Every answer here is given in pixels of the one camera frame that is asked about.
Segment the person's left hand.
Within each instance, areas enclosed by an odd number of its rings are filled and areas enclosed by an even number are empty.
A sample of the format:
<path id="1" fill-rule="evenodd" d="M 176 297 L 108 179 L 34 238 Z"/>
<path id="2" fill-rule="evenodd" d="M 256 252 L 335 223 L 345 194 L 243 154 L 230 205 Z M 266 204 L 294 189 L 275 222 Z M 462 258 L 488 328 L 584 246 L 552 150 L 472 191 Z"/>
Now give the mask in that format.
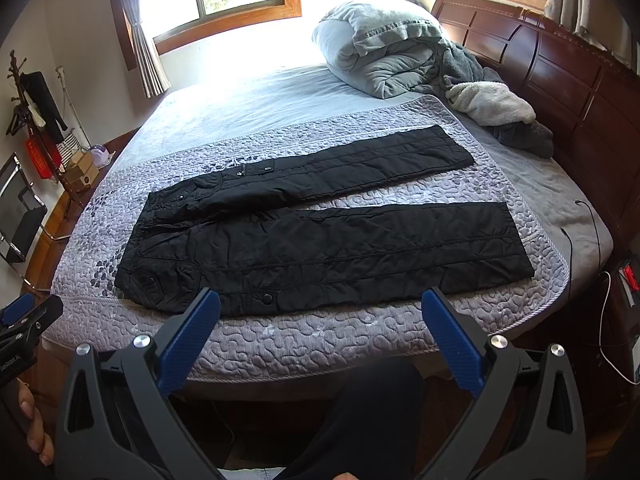
<path id="1" fill-rule="evenodd" d="M 46 434 L 40 411 L 36 407 L 35 398 L 26 382 L 17 378 L 17 402 L 23 415 L 28 420 L 26 441 L 32 452 L 35 452 L 44 466 L 50 466 L 54 460 L 54 445 Z"/>

